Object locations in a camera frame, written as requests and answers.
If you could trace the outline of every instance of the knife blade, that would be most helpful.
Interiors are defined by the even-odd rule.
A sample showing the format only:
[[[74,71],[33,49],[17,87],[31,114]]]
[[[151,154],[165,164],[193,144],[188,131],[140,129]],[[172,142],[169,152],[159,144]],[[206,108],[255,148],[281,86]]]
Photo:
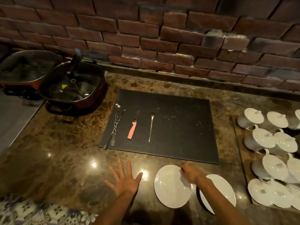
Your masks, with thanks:
[[[137,114],[135,115],[135,119],[134,119],[133,122],[132,122],[132,127],[131,127],[131,129],[130,129],[130,131],[129,131],[129,134],[128,134],[128,137],[127,137],[127,138],[130,139],[130,140],[131,140],[131,138],[132,138],[132,136],[133,136],[135,127],[136,127],[136,125],[137,125],[137,118],[139,117],[139,114],[140,114],[140,111],[138,110],[138,111],[137,111]]]

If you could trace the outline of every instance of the marble countertop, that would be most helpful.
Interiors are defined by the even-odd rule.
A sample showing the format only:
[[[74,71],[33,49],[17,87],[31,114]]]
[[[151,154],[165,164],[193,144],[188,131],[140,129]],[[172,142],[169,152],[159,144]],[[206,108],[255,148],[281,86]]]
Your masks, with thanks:
[[[189,202],[178,209],[167,208],[157,199],[154,178],[168,164],[181,160],[99,148],[118,89],[209,99],[215,128],[220,165],[197,163],[208,173],[220,174],[233,187],[236,207],[253,224],[297,224],[300,214],[251,204],[242,171],[241,159],[231,115],[245,108],[286,113],[300,102],[225,90],[193,87],[126,75],[108,73],[105,100],[87,116],[72,118],[48,113],[43,106],[11,147],[0,158],[0,193],[14,193],[35,201],[99,212],[114,199],[104,180],[114,181],[108,167],[117,160],[131,160],[133,175],[144,172],[131,208],[135,222],[148,224],[218,224],[204,209],[197,191],[192,189]]]

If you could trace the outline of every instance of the black cutting board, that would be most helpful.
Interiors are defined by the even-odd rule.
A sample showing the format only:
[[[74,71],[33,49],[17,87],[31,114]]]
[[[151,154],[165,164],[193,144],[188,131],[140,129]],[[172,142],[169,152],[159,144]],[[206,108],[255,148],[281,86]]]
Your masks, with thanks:
[[[180,96],[120,90],[115,104],[123,114],[116,131],[115,145],[109,149],[219,164],[218,150],[209,100]],[[114,106],[100,147],[104,147],[113,131]],[[127,139],[137,111],[137,126],[131,140]],[[151,113],[153,119],[149,140]]]

